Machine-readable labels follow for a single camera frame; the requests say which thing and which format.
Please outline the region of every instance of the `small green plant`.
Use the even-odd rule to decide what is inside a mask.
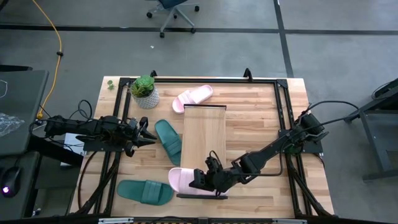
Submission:
[[[108,84],[108,89],[109,89],[109,90],[113,90],[113,89],[114,89],[114,85],[113,85],[112,80],[109,80],[109,81],[107,82],[107,84]]]
[[[149,96],[154,90],[155,79],[149,75],[143,75],[132,84],[131,94],[137,98]]]

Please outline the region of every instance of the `computer mouse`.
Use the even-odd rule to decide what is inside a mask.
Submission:
[[[21,186],[22,169],[14,166],[6,170],[1,177],[1,193],[5,197],[13,197],[18,194]]]

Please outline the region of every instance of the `plastic bag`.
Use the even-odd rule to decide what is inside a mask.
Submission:
[[[5,136],[11,131],[15,131],[23,123],[25,123],[24,120],[21,120],[14,116],[8,116],[4,113],[0,113],[0,137]]]

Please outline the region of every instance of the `potted plant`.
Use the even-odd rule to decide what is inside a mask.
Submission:
[[[159,102],[159,93],[154,83],[153,77],[143,75],[137,78],[131,86],[132,97],[142,109],[154,108]]]

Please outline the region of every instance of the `office chair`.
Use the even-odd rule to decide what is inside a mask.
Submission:
[[[195,6],[195,12],[199,11],[199,6],[197,6],[197,3],[186,3],[182,4],[183,2],[186,2],[188,0],[147,0],[147,1],[157,1],[159,4],[153,8],[148,10],[147,17],[150,19],[152,18],[152,13],[157,12],[157,11],[169,11],[169,16],[167,16],[166,21],[164,22],[163,26],[160,28],[160,38],[164,38],[164,32],[163,30],[166,28],[167,24],[170,22],[172,16],[174,19],[177,18],[177,15],[180,15],[183,20],[185,20],[187,23],[189,23],[192,28],[191,28],[191,33],[194,34],[197,30],[195,29],[194,23],[185,15],[180,9],[179,6],[191,6],[191,5],[196,5]]]

